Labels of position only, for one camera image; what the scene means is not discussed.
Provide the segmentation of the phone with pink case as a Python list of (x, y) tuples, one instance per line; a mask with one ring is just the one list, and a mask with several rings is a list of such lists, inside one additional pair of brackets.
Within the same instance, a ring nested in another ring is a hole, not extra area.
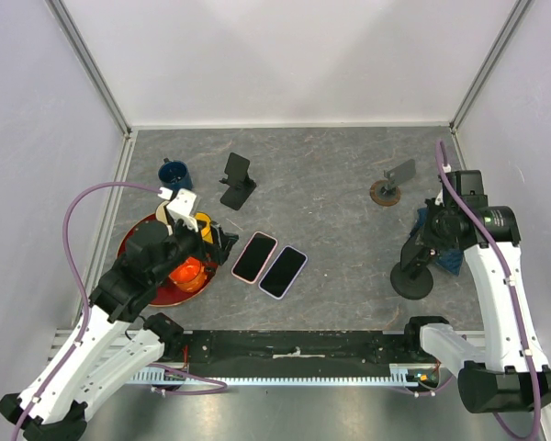
[(255, 232), (244, 246), (231, 274), (245, 283), (253, 284), (262, 273), (276, 246), (276, 238), (264, 232)]

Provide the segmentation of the black round-base phone stand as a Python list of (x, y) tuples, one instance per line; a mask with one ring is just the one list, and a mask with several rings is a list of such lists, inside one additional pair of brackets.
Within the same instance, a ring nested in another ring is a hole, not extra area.
[(434, 249), (423, 243), (422, 231), (416, 231), (402, 246), (400, 259), (390, 272), (391, 286), (407, 300), (422, 300), (433, 289), (428, 268), (433, 259)]

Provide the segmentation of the phone with lilac case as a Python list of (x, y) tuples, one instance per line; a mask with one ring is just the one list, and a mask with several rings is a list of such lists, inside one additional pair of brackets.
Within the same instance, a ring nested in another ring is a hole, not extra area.
[(275, 300), (283, 299), (307, 262), (304, 253), (285, 246), (260, 280), (259, 289)]

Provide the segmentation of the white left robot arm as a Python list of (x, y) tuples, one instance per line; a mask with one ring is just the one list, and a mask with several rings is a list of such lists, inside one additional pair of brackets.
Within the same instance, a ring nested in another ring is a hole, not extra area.
[(97, 407), (142, 368), (176, 360), (183, 328), (162, 313), (107, 361), (101, 359), (156, 298), (157, 288), (190, 257), (223, 265), (239, 240), (215, 221), (212, 240), (183, 221), (152, 220), (125, 242), (125, 250), (84, 300), (80, 323), (38, 378), (20, 393), (0, 400), (0, 413), (14, 424), (13, 436), (27, 440), (77, 440)]

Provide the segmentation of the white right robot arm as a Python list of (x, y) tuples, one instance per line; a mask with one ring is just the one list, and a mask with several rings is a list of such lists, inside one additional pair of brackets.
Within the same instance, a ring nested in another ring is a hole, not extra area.
[(390, 281), (408, 300), (433, 289), (429, 264), (449, 251), (464, 255), (478, 294), (485, 347), (462, 339), (442, 317), (410, 319), (404, 355), (434, 356), (457, 380), (471, 413), (530, 412), (551, 403), (551, 368), (528, 309), (520, 233), (513, 211), (490, 206), (478, 170), (441, 168), (442, 192), (427, 200), (423, 223), (404, 243)]

